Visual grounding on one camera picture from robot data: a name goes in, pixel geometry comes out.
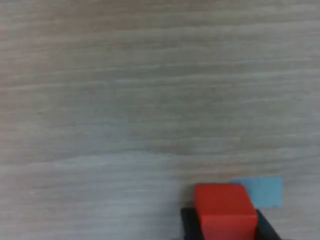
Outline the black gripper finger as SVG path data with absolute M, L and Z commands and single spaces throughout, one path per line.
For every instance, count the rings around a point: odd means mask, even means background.
M 196 209 L 182 207 L 180 209 L 182 240 L 204 240 Z
M 282 240 L 267 218 L 259 209 L 256 209 L 258 216 L 257 227 L 255 231 L 255 240 Z

